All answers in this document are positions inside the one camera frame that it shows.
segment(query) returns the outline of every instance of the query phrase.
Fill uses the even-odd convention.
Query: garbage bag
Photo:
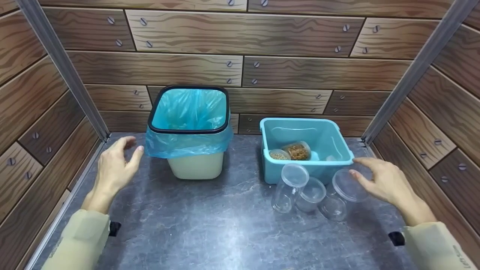
[[[233,137],[229,119],[225,89],[165,87],[150,112],[145,153],[172,159],[224,152]]]

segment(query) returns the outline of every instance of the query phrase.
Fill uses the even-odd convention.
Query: floor
[[[144,144],[144,134],[113,133],[104,147],[125,135]],[[273,211],[275,186],[259,173],[260,138],[235,135],[222,174],[209,181],[178,180],[165,160],[144,156],[132,183],[112,204],[111,220],[121,222],[122,228],[109,238],[97,269],[415,269],[405,249],[388,239],[404,222],[387,203],[369,198],[344,222],[329,221],[318,211]],[[371,155],[358,139],[346,140],[357,157]],[[369,174],[364,167],[360,170]],[[96,162],[34,269],[41,268],[95,175]]]

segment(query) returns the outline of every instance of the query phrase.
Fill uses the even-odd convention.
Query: jar of nuts
[[[310,146],[304,141],[298,141],[284,146],[282,150],[286,151],[292,160],[310,160],[312,154]]]
[[[290,155],[282,149],[270,150],[269,154],[275,160],[291,160]]]

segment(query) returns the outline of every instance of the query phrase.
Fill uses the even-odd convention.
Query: wall
[[[373,141],[480,267],[480,4]]]
[[[236,133],[266,116],[360,136],[453,0],[40,0],[110,131],[161,87],[224,86]]]
[[[0,269],[23,269],[99,144],[15,1],[0,0]]]

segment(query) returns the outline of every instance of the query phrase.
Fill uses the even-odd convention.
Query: sleeve
[[[427,222],[403,231],[405,246],[419,270],[477,269],[441,222]]]
[[[78,210],[70,218],[42,269],[93,269],[107,242],[109,226],[108,215]]]

